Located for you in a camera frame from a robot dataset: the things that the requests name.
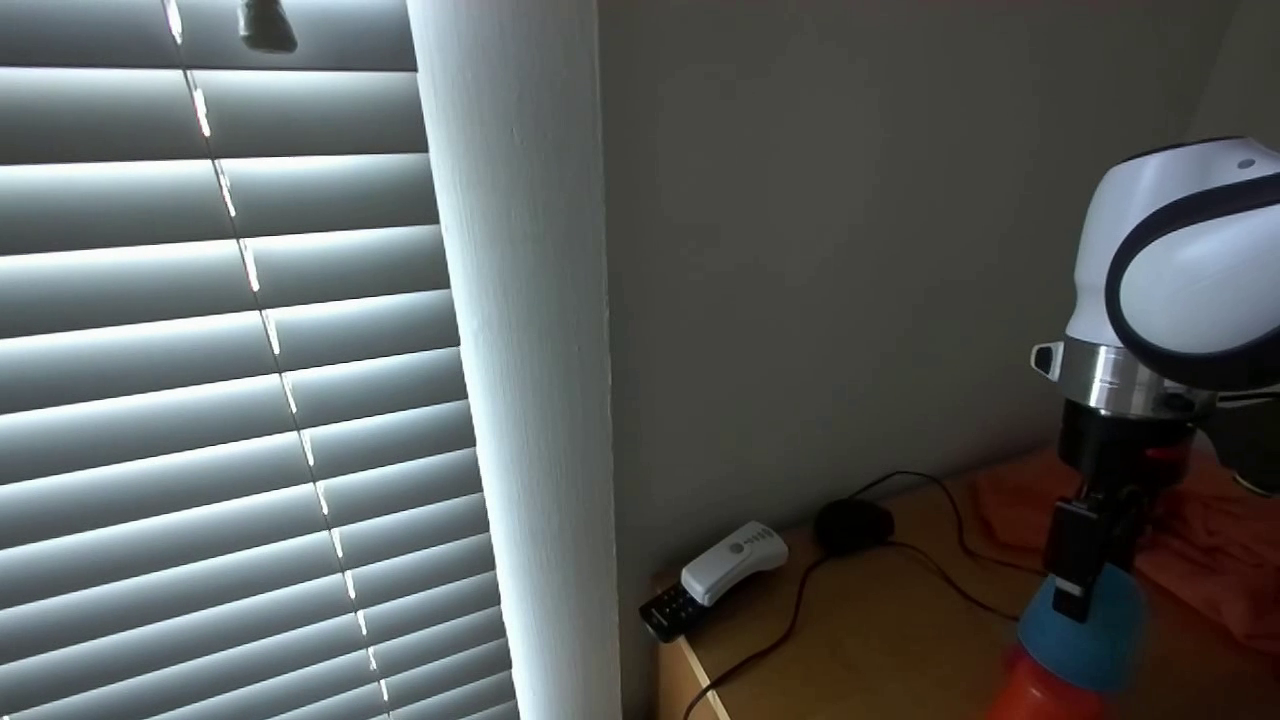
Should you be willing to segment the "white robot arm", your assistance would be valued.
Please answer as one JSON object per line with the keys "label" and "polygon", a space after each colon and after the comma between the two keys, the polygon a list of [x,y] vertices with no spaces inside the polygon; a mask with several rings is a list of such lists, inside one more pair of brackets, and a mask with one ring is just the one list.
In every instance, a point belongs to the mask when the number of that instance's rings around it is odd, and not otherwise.
{"label": "white robot arm", "polygon": [[1064,335],[1027,365],[1064,400],[1055,449],[1078,476],[1052,511],[1052,607],[1085,624],[1196,436],[1247,491],[1280,485],[1280,153],[1217,137],[1113,164]]}

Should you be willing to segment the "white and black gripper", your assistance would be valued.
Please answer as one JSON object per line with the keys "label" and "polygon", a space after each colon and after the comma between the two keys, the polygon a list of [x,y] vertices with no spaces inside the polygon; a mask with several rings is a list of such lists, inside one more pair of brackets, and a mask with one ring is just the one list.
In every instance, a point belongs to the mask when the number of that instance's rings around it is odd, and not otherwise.
{"label": "white and black gripper", "polygon": [[1052,607],[1069,621],[1091,610],[1091,587],[1109,555],[1104,527],[1138,524],[1166,491],[1205,436],[1218,469],[1254,497],[1280,491],[1280,396],[1235,390],[1199,407],[1175,400],[1166,417],[1104,417],[1101,407],[1064,402],[1060,460],[1078,476],[1075,500],[1052,511],[1043,569]]}

